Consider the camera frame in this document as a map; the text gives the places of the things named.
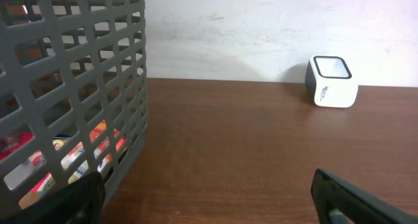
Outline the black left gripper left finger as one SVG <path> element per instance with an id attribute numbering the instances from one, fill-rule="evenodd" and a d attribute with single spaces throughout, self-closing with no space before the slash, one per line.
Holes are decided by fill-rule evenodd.
<path id="1" fill-rule="evenodd" d="M 98 223 L 106 198 L 105 183 L 92 172 L 30 207 L 1 220 L 1 224 Z"/>

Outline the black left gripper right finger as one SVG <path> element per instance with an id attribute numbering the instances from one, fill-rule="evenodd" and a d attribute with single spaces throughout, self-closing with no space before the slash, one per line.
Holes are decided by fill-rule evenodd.
<path id="1" fill-rule="evenodd" d="M 315 171 L 311 195 L 320 224 L 417 224 L 417 218 L 322 168 Z"/>

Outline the red snack packet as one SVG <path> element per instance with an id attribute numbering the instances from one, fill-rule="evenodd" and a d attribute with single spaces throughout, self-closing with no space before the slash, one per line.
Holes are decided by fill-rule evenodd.
<path id="1" fill-rule="evenodd" d="M 29 142 L 33 138 L 33 133 L 31 132 L 15 132 L 8 136 L 1 138 L 1 152 L 0 160 L 8 157 L 10 154 L 14 153 L 20 149 L 24 144 Z"/>

